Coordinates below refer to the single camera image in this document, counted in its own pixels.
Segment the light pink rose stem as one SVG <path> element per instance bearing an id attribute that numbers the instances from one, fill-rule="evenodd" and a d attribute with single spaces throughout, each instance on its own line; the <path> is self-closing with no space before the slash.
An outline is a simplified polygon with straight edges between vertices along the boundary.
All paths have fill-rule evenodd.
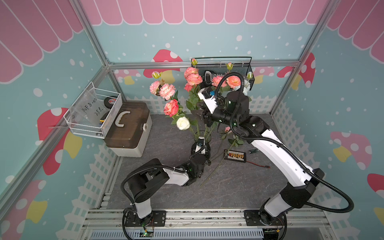
<path id="1" fill-rule="evenodd" d="M 210 158 L 211 161 L 213 161 L 214 159 L 216 159 L 219 156 L 219 152 L 220 152 L 220 150 L 222 148 L 224 140 L 232 132 L 230 127 L 225 127 L 223 130 L 221 130 L 220 127 L 221 127 L 221 124 L 219 123 L 217 128 L 216 128 L 216 130 L 217 130 L 217 134 L 220 136 L 220 144 L 219 144 L 219 146 L 217 148 L 216 153 L 211 156 L 211 158 Z"/>

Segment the orange pink rose spray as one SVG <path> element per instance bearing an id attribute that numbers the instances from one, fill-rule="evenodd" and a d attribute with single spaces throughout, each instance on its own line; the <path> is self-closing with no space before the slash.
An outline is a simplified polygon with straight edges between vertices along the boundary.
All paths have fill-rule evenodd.
<path id="1" fill-rule="evenodd" d="M 223 76 L 216 76 L 212 80 L 212 86 L 217 88 L 219 83 L 221 82 Z M 228 77 L 221 85 L 222 91 L 228 91 L 228 87 L 234 91 L 237 91 L 241 86 L 241 78 L 237 76 Z"/>

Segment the clear glass vase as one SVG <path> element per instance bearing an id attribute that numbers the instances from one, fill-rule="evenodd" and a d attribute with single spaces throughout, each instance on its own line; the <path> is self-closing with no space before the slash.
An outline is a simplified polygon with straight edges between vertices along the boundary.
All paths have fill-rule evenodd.
<path id="1" fill-rule="evenodd" d="M 211 157 L 211 147 L 210 141 L 212 139 L 211 134 L 206 133 L 205 131 L 196 132 L 194 136 L 195 143 L 191 147 L 191 154 L 197 153 L 201 148 L 204 148 L 200 154 L 205 155 L 206 160 L 208 161 Z"/>

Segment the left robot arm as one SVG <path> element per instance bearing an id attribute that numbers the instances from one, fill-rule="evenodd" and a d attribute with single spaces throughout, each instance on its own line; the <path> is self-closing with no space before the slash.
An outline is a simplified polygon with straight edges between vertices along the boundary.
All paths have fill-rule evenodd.
<path id="1" fill-rule="evenodd" d="M 155 213 L 151 206 L 151 197 L 164 185 L 187 187 L 204 174 L 205 166 L 211 161 L 201 153 L 195 153 L 190 159 L 177 167 L 163 165 L 159 159 L 152 159 L 129 173 L 120 188 L 129 199 L 131 206 L 123 213 L 123 224 L 134 224 L 147 228 L 155 225 Z"/>

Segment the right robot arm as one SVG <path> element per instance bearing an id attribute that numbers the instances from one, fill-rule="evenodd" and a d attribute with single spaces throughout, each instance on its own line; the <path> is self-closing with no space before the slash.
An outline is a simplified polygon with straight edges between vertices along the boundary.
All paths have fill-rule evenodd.
<path id="1" fill-rule="evenodd" d="M 286 177 L 286 187 L 259 209 L 258 216 L 262 224 L 271 225 L 278 216 L 304 205 L 339 214 L 354 209 L 353 200 L 347 194 L 324 181 L 325 174 L 321 169 L 313 169 L 302 162 L 262 118 L 250 115 L 249 98 L 243 93 L 234 91 L 223 97 L 208 87 L 200 90 L 198 97 L 201 100 L 198 105 L 203 110 L 201 118 L 207 126 L 213 123 L 228 125 L 237 137 L 261 151 Z M 332 209 L 310 203 L 309 199 L 318 184 L 338 193 L 348 202 L 348 206 Z"/>

